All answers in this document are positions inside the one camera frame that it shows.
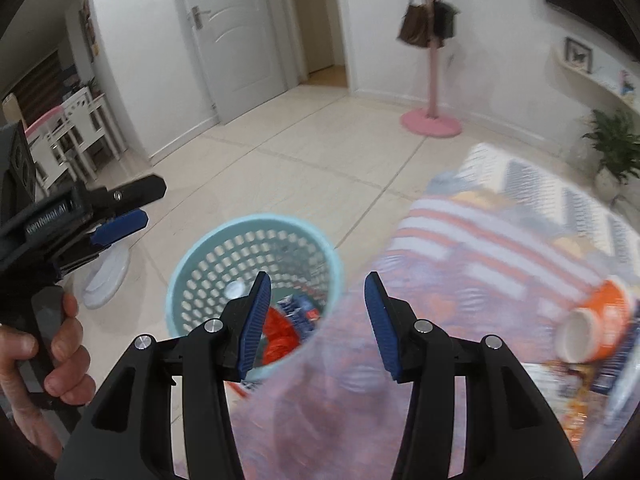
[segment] blue gripper pad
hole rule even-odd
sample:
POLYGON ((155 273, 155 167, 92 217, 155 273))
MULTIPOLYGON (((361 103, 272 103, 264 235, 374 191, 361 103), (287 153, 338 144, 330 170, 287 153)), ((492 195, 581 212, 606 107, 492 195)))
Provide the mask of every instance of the blue gripper pad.
POLYGON ((267 317, 267 310, 271 302, 271 279, 268 274, 258 274, 249 298, 254 301, 250 307, 246 322, 242 327, 238 351, 238 374, 241 379, 246 377, 246 373, 254 366, 255 353, 258 350, 258 343, 262 335, 264 319, 267 317))
POLYGON ((90 237, 91 243, 106 247, 144 229, 148 221, 142 209, 134 209, 98 227, 90 237))
POLYGON ((397 381, 402 373, 398 336, 389 314, 386 312, 385 296, 386 292, 384 289, 379 290, 374 274, 370 273, 364 282, 364 302, 367 305, 367 312, 385 370, 391 374, 393 380, 397 381))

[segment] wooden floor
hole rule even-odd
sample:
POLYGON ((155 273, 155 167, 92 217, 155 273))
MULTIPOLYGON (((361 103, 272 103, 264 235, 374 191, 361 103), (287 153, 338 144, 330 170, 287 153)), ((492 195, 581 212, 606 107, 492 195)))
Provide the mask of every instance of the wooden floor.
POLYGON ((347 71, 341 65, 333 65, 309 74, 309 79, 302 84, 316 86, 338 86, 347 88, 347 71))

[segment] silver screw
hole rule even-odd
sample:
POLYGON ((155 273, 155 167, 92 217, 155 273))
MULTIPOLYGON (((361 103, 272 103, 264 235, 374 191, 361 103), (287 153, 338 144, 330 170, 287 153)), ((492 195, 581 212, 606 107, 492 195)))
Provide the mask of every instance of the silver screw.
POLYGON ((497 335, 490 335, 487 339, 484 340, 484 344, 489 348, 497 350, 502 346, 502 339, 500 339, 497 335))
POLYGON ((414 328, 421 334, 428 334, 433 330, 433 325, 426 319, 419 319, 414 323, 414 328))
POLYGON ((133 342, 138 350, 144 350, 151 345, 151 338, 148 335, 139 335, 133 342))
POLYGON ((211 333, 219 332, 220 330, 222 330, 222 327, 223 327, 223 323, 219 319, 209 319, 204 324, 204 330, 211 333))

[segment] human hand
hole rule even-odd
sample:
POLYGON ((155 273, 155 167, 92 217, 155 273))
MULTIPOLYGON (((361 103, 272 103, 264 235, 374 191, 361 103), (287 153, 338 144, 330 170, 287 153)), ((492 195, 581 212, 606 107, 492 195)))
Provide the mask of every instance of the human hand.
MULTIPOLYGON (((86 372, 91 361, 82 343, 82 325, 76 319, 78 302, 65 294, 62 305, 67 318, 51 341, 56 369, 44 381, 49 395, 79 406, 88 403, 95 393, 95 382, 86 372)), ((8 326, 0 326, 0 388, 12 406, 14 421, 29 441, 53 460, 62 454, 62 444, 42 412, 29 399, 27 389, 15 365, 31 359, 38 351, 34 336, 8 326)))

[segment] basket rim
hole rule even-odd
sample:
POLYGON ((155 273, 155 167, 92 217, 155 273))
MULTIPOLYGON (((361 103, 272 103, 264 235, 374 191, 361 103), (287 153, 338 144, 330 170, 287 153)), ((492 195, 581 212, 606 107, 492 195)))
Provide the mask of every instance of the basket rim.
MULTIPOLYGON (((180 333, 178 332, 178 329, 174 322, 173 298, 178 281, 178 276, 180 275, 180 272, 184 268, 187 261, 193 256, 193 254, 201 247, 204 242, 217 235, 220 231, 223 231, 224 229, 227 229, 229 227, 233 227, 237 224, 256 220, 275 220, 278 222, 291 224, 299 228, 300 230, 309 233, 309 235, 314 238, 314 241, 317 245, 319 245, 320 249, 324 253, 325 259, 329 263, 330 283, 332 285, 327 296, 326 306, 324 308, 324 312, 322 313, 322 317, 326 317, 331 314, 332 310, 334 309, 335 302, 338 300, 338 298, 340 298, 340 295, 342 293, 343 277, 342 261, 340 260, 335 247, 333 247, 333 245, 329 243, 326 235, 320 229, 310 224, 309 222, 301 220, 300 218, 271 213, 257 213, 242 216, 240 218, 235 218, 233 220, 220 224, 215 229, 209 231, 191 246, 191 248, 185 253, 185 255, 175 266, 174 272, 172 272, 171 279, 169 280, 169 286, 167 287, 166 298, 164 300, 164 321, 169 332, 169 337, 180 337, 180 333)), ((276 367, 281 365, 291 356, 292 354, 287 355, 274 363, 261 366, 260 368, 252 368, 251 370, 249 370, 246 379, 249 381, 255 381, 267 378, 269 375, 271 375, 276 367)))

